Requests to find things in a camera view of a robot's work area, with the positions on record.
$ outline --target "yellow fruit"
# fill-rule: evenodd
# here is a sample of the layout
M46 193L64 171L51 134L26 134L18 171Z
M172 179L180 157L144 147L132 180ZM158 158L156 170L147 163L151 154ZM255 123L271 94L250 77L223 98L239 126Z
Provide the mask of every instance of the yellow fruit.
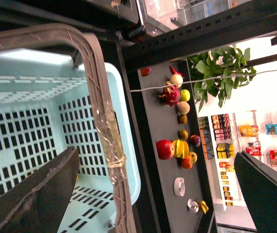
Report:
M178 117L178 121L179 121L179 123L182 124L182 125L187 124L187 121L188 121L187 115L180 115L180 116Z
M196 155L196 153L191 151L191 152L189 152L189 156L191 156L191 158L192 158L192 163L195 164L196 161L197 161L197 155Z
M189 137L189 133L186 130L180 130L178 135L179 135L179 138L183 140L187 140Z
M175 141L173 141L173 145L175 147L174 156L179 158L181 156L181 154L183 153L183 151L184 151L183 141L175 140Z
M186 101L190 100L190 92L186 89L180 91L180 100L179 101Z
M208 211L208 206L206 205L205 201L198 202L198 210L204 214Z
M189 145L188 145L187 142L182 141L182 143L183 143L183 152L182 152L182 154L180 155L179 158L180 159L185 159L185 158L188 157L188 154L189 154Z

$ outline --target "white cable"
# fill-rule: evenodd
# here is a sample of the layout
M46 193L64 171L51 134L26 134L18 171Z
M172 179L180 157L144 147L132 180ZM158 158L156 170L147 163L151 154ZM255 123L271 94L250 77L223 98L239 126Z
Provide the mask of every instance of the white cable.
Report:
M263 74L263 73L267 73L267 72L276 72L277 69L275 70L266 70L266 71L262 71L262 72L259 72L259 73L256 73L256 74L238 74L238 75L231 75L231 76L217 76L217 77L211 77L211 78L207 78L207 79L203 79L203 80L193 80L193 81L186 81L186 82L183 82L182 84L185 84L185 83L199 83L199 82L202 82L202 81L207 81L207 80L212 80L212 79L227 79L227 78L234 78L234 77L242 77L242 76L255 76L255 75L258 75L258 74ZM168 86L176 86L178 85L179 83L176 83L176 84L171 84L171 85L164 85L164 86L154 86L154 87L148 87L148 88L144 88L144 89L138 89L138 90L131 90L130 92L141 92L141 91L147 91L147 90L152 90L152 89L160 89L160 88L165 88L165 87L168 87Z

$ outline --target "fruit figurine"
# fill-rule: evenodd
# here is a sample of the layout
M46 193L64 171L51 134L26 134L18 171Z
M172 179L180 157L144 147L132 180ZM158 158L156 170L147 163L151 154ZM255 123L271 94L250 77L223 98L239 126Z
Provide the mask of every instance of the fruit figurine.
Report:
M206 205L205 201L198 202L198 210L204 214L208 211L208 206Z
M186 101L182 101L178 104L177 110L182 115L187 114L190 111L190 105Z
M191 169L192 166L193 166L191 156L187 156L187 158L181 159L180 165L181 165L184 169Z
M189 152L188 156L192 159L192 164L195 164L197 162L197 155L195 152Z
M190 100L190 92L186 89L180 91L180 101L188 102Z
M178 88L175 86L165 87L163 89L162 94L159 95L159 98L161 98L164 101L164 105L168 104L172 107L175 104L179 103L180 92Z
M189 145L187 142L175 140L173 141L173 145L175 147L174 156L176 158L185 159L189 153Z
M183 114L183 115L178 116L179 124L185 125L185 124L187 124L187 121L188 121L187 115Z
M180 88L183 83L183 78L180 74L173 74L168 82L166 82L167 85L171 84L177 84L176 87Z
M174 156L175 147L171 141L161 140L156 143L159 159L168 160Z
M177 72L172 66L170 66L169 69L171 70L172 74L179 74L180 76L182 76L182 74Z
M189 137L189 133L186 130L180 130L178 132L178 136L179 136L180 139L187 140L188 137Z
M201 138L199 135L194 134L190 136L190 142L192 145L194 145L195 147L199 147L201 145Z
M140 70L140 73L142 74L143 77L148 76L151 72L152 72L151 67L145 67Z

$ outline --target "red fruit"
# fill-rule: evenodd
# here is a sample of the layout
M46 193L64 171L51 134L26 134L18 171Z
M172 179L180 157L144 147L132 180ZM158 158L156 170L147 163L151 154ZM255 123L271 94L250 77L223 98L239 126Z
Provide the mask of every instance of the red fruit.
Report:
M174 156L175 147L171 141L161 140L156 145L159 159L168 160Z
M151 67L142 68L140 73L142 76L148 76L152 72Z
M172 74L179 74L180 76L182 76L182 78L184 78L183 75L177 72L172 66L170 66L169 69L171 70Z
M169 86L163 89L163 92L159 97L164 100L164 105L168 104L172 107L175 104L179 104L180 92L177 87Z
M180 161L180 165L184 168L184 169L191 169L193 164L192 164L192 157L188 156L185 159L181 159Z
M190 142L195 146L195 147L199 147L201 145L201 138L199 135L191 135L190 137Z

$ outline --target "metal shelf frame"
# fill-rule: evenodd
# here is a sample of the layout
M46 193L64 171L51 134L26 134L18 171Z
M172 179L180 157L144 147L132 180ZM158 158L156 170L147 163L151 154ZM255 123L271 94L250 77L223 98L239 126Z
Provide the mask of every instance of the metal shelf frame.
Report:
M127 72L258 36L277 35L277 0L252 0L123 48Z

